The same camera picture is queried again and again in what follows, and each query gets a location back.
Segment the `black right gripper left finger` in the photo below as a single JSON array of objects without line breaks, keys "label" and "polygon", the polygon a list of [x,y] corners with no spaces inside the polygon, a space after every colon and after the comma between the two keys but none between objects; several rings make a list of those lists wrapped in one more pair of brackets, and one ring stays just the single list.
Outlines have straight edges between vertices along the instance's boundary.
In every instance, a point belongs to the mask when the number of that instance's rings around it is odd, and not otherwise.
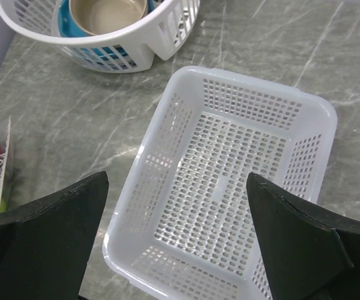
[{"label": "black right gripper left finger", "polygon": [[80,299],[108,189],[100,171],[0,213],[0,299]]}]

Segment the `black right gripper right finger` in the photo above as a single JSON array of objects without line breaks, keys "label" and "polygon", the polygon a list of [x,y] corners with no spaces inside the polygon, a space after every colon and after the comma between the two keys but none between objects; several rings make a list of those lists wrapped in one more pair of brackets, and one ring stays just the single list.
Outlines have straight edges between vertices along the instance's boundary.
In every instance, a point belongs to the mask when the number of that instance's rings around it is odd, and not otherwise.
[{"label": "black right gripper right finger", "polygon": [[253,172],[246,189],[273,299],[360,299],[360,221]]}]

